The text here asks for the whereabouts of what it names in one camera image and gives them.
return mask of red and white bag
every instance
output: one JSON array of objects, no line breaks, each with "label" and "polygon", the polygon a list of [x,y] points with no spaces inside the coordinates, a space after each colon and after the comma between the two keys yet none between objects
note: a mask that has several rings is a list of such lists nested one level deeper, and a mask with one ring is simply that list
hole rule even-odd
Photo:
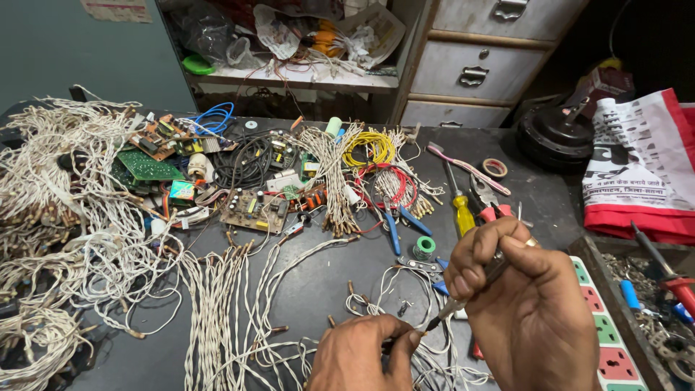
[{"label": "red and white bag", "polygon": [[695,245],[695,107],[672,89],[597,103],[584,227],[631,239],[632,220],[653,241]]}]

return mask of screwdriver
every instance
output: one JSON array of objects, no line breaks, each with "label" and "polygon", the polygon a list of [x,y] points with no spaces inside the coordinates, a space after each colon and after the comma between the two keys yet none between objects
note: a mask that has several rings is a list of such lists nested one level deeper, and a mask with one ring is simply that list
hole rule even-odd
[{"label": "screwdriver", "polygon": [[454,198],[451,203],[454,205],[457,211],[456,220],[459,224],[459,232],[461,233],[461,237],[464,237],[464,234],[468,232],[469,229],[475,227],[475,220],[473,220],[473,214],[471,211],[468,210],[468,197],[466,197],[464,192],[460,191],[459,187],[456,186],[454,173],[451,171],[451,164],[449,164],[448,161],[446,161],[446,173],[449,177],[451,188],[454,191]]},{"label": "screwdriver", "polygon": [[[495,256],[492,258],[490,263],[488,263],[483,271],[485,272],[485,287],[495,282],[504,273],[505,269],[509,266],[509,261],[505,258],[502,251],[499,249],[495,250]],[[442,320],[446,319],[453,312],[463,310],[466,307],[467,300],[456,301],[453,298],[448,298],[444,307],[439,311],[437,316],[427,324],[425,331],[429,332],[434,330]]]}]

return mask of shelf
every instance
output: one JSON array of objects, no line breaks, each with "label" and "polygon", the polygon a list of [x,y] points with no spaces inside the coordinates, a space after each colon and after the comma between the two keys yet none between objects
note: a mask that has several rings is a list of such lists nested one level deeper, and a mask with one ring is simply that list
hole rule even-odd
[{"label": "shelf", "polygon": [[[326,66],[323,64],[316,64],[316,69],[319,72],[325,68]],[[294,69],[304,70],[306,67],[297,66],[294,67]],[[265,74],[265,70],[259,70],[248,79],[244,80],[249,73],[251,73],[251,70],[236,70],[227,68],[206,75],[187,73],[186,77],[191,83],[231,85],[243,84],[244,86],[278,88],[283,88],[285,85],[277,75],[271,74],[267,76]],[[372,74],[359,76],[357,74],[348,73],[341,70],[335,79],[328,76],[321,81],[312,82],[311,78],[314,75],[314,72],[312,71],[301,73],[287,70],[285,67],[283,67],[280,69],[280,73],[288,79],[287,84],[290,88],[372,94],[389,94],[393,93],[398,88],[398,78],[394,76],[376,76]]]}]

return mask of red soldering iron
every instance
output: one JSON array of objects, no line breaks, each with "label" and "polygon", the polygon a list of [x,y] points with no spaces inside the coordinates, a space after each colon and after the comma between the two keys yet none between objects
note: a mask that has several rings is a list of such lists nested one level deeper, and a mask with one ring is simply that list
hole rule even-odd
[{"label": "red soldering iron", "polygon": [[695,279],[688,276],[683,276],[676,274],[671,269],[671,266],[666,263],[663,255],[654,247],[654,245],[649,241],[649,238],[640,231],[635,225],[634,221],[630,221],[633,230],[635,230],[635,240],[639,245],[654,259],[661,270],[664,272],[664,277],[659,281],[659,286],[662,289],[668,289],[673,293],[676,298],[683,304],[688,312],[694,314],[695,312],[695,293],[690,289],[690,284],[695,283]]}]

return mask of socket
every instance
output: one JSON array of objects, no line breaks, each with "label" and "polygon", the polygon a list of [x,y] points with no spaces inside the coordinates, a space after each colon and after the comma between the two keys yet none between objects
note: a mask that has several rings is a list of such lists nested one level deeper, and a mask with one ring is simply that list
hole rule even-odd
[{"label": "socket", "polygon": [[574,263],[574,271],[577,272],[577,278],[579,279],[579,283],[588,284],[589,277],[587,276],[587,271],[584,270],[582,264],[577,261],[572,261],[572,263]]},{"label": "socket", "polygon": [[582,288],[582,294],[584,295],[584,300],[587,301],[587,305],[592,312],[603,312],[603,304],[598,298],[598,294],[592,287],[580,287]]},{"label": "socket", "polygon": [[639,380],[628,354],[620,348],[600,348],[598,373],[606,380]]},{"label": "socket", "polygon": [[606,385],[606,391],[647,391],[647,387],[633,384],[609,384]]},{"label": "socket", "polygon": [[598,333],[598,343],[600,344],[619,344],[618,333],[611,324],[610,319],[605,315],[594,315],[596,332]]}]

